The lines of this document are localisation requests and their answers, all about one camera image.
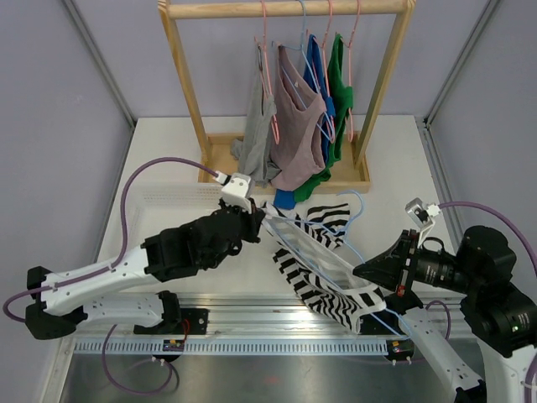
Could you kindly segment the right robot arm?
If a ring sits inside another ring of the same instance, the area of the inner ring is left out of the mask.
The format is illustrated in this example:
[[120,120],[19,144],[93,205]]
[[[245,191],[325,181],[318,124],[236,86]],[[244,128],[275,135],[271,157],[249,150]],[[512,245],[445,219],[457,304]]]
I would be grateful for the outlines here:
[[[508,240],[494,228],[468,228],[456,254],[429,250],[419,233],[403,231],[387,251],[357,266],[353,274],[390,290],[381,323],[389,332],[408,331],[452,402],[536,400],[536,305],[511,281],[517,261]],[[477,338],[485,375],[458,356],[427,316],[415,282],[462,294],[460,310]]]

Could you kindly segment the pink hanger with green top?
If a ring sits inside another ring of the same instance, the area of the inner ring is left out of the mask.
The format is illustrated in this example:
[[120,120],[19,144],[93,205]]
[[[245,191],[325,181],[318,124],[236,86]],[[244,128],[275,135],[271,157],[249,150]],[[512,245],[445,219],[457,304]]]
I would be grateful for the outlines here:
[[[343,45],[347,48],[347,85],[352,87],[352,46],[353,40],[357,31],[358,22],[361,14],[361,1],[356,1],[357,12],[352,27],[352,32],[349,37],[345,39],[343,34],[341,34],[341,41]],[[351,143],[354,140],[354,122],[352,115],[352,106],[347,109],[347,120],[346,120],[346,129],[347,129],[347,140]]]

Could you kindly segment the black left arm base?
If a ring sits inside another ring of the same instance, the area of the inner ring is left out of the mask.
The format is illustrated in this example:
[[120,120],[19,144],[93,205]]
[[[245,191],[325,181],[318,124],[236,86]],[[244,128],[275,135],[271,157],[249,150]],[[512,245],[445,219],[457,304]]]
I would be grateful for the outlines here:
[[151,327],[135,325],[133,333],[137,335],[206,335],[209,311],[203,308],[185,308],[180,305],[175,293],[164,290],[153,296],[155,302],[149,303],[159,322]]

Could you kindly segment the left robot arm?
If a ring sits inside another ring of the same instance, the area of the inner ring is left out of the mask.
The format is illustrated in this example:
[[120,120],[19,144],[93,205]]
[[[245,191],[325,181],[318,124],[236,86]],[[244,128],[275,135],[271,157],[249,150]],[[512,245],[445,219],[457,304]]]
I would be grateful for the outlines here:
[[167,290],[137,298],[125,290],[161,285],[217,268],[244,243],[259,243],[263,210],[224,201],[208,216],[146,238],[123,256],[64,273],[42,266],[27,273],[33,303],[24,324],[38,340],[71,335],[89,325],[131,325],[137,334],[171,334],[185,328],[178,296]]

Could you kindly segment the green tank top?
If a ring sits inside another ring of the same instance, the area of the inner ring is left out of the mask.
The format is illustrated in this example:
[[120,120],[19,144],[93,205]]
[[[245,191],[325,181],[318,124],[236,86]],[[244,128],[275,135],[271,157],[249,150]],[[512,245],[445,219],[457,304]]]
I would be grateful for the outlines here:
[[331,178],[331,167],[339,162],[342,157],[343,137],[346,130],[346,121],[353,108],[353,90],[351,86],[344,84],[342,79],[344,41],[340,34],[336,34],[331,50],[331,57],[327,67],[327,77],[332,103],[335,109],[334,126],[336,138],[327,147],[326,167],[313,175],[304,185],[294,191],[295,202],[304,202],[312,194],[313,190],[324,181]]

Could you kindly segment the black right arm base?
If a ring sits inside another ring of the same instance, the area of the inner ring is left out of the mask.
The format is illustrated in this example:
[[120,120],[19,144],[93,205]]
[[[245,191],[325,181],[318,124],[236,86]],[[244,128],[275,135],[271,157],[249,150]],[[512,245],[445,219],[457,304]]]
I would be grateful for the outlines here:
[[408,339],[410,325],[404,316],[414,308],[423,308],[421,299],[411,292],[408,296],[398,297],[396,294],[385,296],[387,308],[383,311],[368,314],[360,318],[360,333],[368,336],[392,336]]

